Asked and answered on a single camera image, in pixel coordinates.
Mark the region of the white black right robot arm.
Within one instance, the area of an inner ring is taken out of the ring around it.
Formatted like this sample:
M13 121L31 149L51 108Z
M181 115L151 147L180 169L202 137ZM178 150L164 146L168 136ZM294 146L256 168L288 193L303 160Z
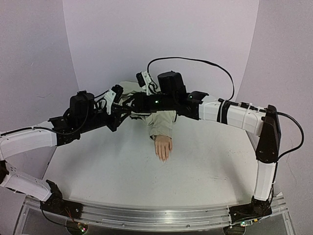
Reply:
M131 103L136 113L176 111L179 116L194 120L216 121L258 136L255 150L258 162L256 186L251 206L257 211L270 205L281 132L276 108L269 105L262 110L249 103L235 103L194 91L188 93L180 73L170 71L158 76L160 92L148 72L136 74L143 93L135 95Z

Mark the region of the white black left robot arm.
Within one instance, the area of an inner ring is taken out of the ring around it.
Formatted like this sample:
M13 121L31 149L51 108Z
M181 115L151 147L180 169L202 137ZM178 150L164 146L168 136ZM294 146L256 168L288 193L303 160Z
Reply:
M1 133L0 185L45 202L56 214L66 210L66 203L54 182L34 178L19 172L7 162L9 157L30 150L69 144L81 135L106 126L116 131L130 114L127 106L118 104L120 94L108 90L101 96L80 91L70 98L69 108L60 117L40 124Z

